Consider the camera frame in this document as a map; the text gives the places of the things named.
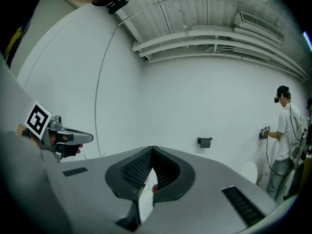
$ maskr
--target air vent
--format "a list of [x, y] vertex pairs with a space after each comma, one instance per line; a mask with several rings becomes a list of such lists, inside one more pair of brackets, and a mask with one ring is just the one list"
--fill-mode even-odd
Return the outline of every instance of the air vent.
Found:
[[241, 16], [243, 18], [243, 21], [257, 25], [258, 27], [260, 27], [266, 31], [269, 31], [270, 33], [275, 35], [277, 38], [284, 41], [284, 39], [285, 39], [284, 35], [280, 31], [278, 31], [275, 27], [273, 27], [272, 25], [268, 24], [267, 22], [265, 22], [265, 21], [263, 21], [257, 17], [254, 17], [250, 14], [247, 14], [245, 12], [240, 12], [240, 13], [241, 13]]
[[225, 188], [222, 192], [248, 227], [264, 218], [264, 215], [235, 186]]
[[81, 174], [86, 172], [88, 169], [84, 168], [84, 167], [79, 167], [79, 168], [75, 168], [75, 169], [71, 169], [71, 170], [67, 170], [67, 171], [63, 171], [65, 177], [69, 177], [72, 175], [76, 175], [76, 174]]

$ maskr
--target jeans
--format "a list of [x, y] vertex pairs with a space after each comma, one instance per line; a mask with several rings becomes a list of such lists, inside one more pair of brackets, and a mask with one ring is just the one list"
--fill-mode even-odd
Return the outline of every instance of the jeans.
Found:
[[274, 199], [277, 200], [287, 180], [288, 174], [294, 167], [293, 162], [290, 158], [285, 160], [276, 160], [271, 167], [270, 179], [267, 186], [267, 193]]

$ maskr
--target white t-shirt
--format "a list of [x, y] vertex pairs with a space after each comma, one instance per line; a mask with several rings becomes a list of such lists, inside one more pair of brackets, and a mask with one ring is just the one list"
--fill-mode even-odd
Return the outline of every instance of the white t-shirt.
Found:
[[[291, 103], [291, 106], [292, 114], [295, 114], [298, 118], [300, 118], [301, 114], [299, 109], [293, 103]], [[277, 131], [282, 133], [282, 137], [279, 140], [279, 149], [276, 160], [281, 161], [289, 158], [289, 144], [294, 143], [296, 140], [296, 136], [293, 132], [297, 133], [297, 124], [297, 120], [294, 116], [292, 116], [291, 123], [290, 104], [288, 103], [281, 111], [278, 119]]]

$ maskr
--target white toilet lid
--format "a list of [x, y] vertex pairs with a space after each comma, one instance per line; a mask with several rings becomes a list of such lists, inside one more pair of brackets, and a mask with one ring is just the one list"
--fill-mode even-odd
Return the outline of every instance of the white toilet lid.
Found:
[[253, 163], [252, 161], [246, 162], [242, 166], [242, 168], [239, 170], [238, 173], [241, 174], [246, 179], [248, 179], [253, 184], [257, 182], [258, 168], [257, 168], [257, 165]]

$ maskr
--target red object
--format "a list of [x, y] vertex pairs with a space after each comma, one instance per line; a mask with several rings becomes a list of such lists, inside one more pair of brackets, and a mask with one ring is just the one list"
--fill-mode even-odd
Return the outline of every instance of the red object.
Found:
[[158, 191], [158, 184], [154, 185], [152, 188], [152, 192], [155, 193]]

